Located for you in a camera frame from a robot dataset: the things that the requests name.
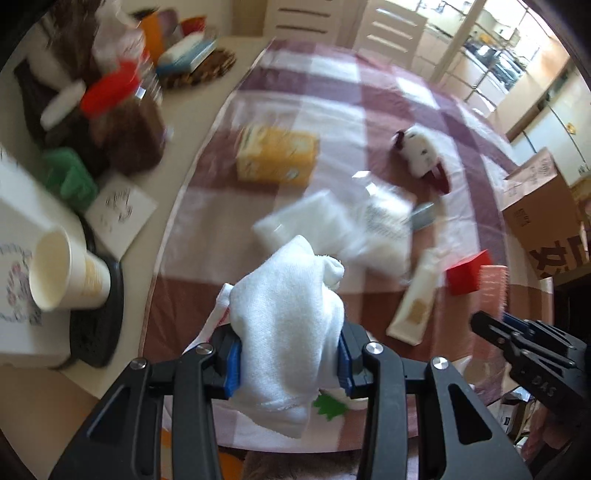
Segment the chair backrest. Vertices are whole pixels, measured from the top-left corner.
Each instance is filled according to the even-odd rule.
[[[342,12],[343,0],[269,0],[264,34],[333,45]]]
[[[409,69],[427,19],[388,0],[369,0],[353,49],[388,57]]]

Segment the paper cup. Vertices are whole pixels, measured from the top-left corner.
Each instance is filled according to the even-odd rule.
[[[105,262],[70,239],[63,229],[48,232],[39,240],[29,282],[33,300],[44,312],[98,308],[111,289]]]

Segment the kitchen cabinet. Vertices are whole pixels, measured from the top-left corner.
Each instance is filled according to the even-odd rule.
[[[591,166],[591,91],[578,71],[571,74],[551,105],[563,125],[574,128],[572,140]]]
[[[523,165],[536,153],[523,132],[517,135],[517,138],[511,142],[511,146],[515,152],[513,160],[518,165]]]
[[[572,185],[588,171],[587,164],[571,140],[569,133],[548,106],[525,129],[525,134],[536,151],[540,151],[544,147],[550,150],[558,169],[569,185]]]

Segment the brown jar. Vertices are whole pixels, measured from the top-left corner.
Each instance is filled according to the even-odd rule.
[[[80,109],[89,119],[92,140],[115,170],[130,175],[162,159],[164,123],[158,106],[140,86],[135,66],[124,65],[95,83]]]

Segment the window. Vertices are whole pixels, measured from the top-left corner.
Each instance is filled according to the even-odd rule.
[[[519,0],[488,0],[440,85],[492,113],[548,41],[551,30]]]

